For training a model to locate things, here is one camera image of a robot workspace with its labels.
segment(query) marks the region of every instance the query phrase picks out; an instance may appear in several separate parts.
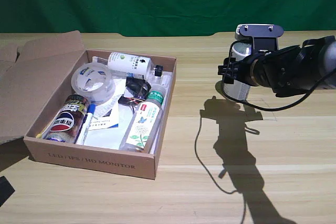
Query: white bottle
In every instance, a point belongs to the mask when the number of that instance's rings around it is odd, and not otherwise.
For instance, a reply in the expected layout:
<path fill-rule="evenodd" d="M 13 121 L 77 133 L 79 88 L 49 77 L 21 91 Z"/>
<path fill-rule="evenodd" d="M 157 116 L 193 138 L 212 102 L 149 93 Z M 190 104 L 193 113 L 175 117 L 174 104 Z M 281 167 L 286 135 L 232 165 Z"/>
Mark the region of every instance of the white bottle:
<path fill-rule="evenodd" d="M 236 58 L 236 61 L 243 60 L 246 56 L 251 54 L 251 45 L 246 43 L 236 43 L 232 47 L 232 57 Z M 247 99 L 250 86 L 240 81 L 234 80 L 233 84 L 226 83 L 224 85 L 224 91 L 229 96 L 244 101 Z"/>
<path fill-rule="evenodd" d="M 120 150 L 149 153 L 158 132 L 166 88 L 153 83 L 147 99 L 139 103 L 119 146 Z"/>
<path fill-rule="evenodd" d="M 112 52 L 107 65 L 111 70 L 128 73 L 128 77 L 144 80 L 148 80 L 157 71 L 162 72 L 162 66 L 154 65 L 151 58 L 121 52 Z"/>

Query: wood grain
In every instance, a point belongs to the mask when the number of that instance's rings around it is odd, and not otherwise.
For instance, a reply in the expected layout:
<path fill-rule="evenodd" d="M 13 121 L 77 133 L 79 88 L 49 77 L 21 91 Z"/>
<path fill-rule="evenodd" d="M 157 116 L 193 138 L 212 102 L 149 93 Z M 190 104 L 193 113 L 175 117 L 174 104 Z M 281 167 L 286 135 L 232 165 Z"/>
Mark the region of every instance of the wood grain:
<path fill-rule="evenodd" d="M 279 45 L 335 33 L 286 31 Z M 0 34 L 0 46 L 49 35 Z M 336 223 L 336 91 L 316 91 L 285 111 L 255 111 L 216 91 L 234 33 L 82 37 L 87 48 L 177 58 L 157 179 L 37 163 L 22 142 L 7 143 L 0 174 L 16 191 L 0 223 Z M 254 87 L 249 95 L 269 107 L 297 98 Z"/>

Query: clear tape roll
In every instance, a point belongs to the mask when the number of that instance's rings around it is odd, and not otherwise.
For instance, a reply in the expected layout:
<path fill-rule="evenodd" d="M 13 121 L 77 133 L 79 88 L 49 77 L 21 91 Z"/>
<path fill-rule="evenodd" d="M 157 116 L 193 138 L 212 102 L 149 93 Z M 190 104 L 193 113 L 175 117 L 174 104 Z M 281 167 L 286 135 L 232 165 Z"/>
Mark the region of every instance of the clear tape roll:
<path fill-rule="evenodd" d="M 114 93 L 111 70 L 97 62 L 79 67 L 72 75 L 71 86 L 77 94 L 96 105 L 105 103 Z"/>

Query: cardboard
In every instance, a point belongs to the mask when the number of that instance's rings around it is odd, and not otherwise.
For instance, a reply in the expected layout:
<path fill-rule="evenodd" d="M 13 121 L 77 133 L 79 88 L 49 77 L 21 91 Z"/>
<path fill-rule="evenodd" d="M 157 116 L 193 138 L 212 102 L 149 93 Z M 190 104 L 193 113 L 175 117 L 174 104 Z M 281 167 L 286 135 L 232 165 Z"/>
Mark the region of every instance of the cardboard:
<path fill-rule="evenodd" d="M 17 58 L 17 45 L 10 43 L 0 49 L 0 80 L 6 71 L 11 68 Z"/>
<path fill-rule="evenodd" d="M 0 79 L 0 141 L 24 137 L 35 161 L 74 168 L 154 179 L 176 76 L 176 59 L 152 58 L 172 72 L 163 119 L 154 154 L 132 153 L 35 138 L 73 93 L 71 76 L 93 56 L 108 58 L 111 51 L 85 50 L 80 33 L 29 41 L 11 68 Z"/>

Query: can held by gripper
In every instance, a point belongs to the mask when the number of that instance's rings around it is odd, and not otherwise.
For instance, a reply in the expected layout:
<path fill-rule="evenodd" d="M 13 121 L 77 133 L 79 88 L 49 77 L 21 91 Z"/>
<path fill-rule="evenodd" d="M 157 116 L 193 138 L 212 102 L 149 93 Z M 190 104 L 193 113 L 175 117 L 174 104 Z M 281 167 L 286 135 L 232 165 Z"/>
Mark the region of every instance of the can held by gripper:
<path fill-rule="evenodd" d="M 78 94 L 68 96 L 46 139 L 74 144 L 88 107 L 89 100 L 85 97 Z"/>

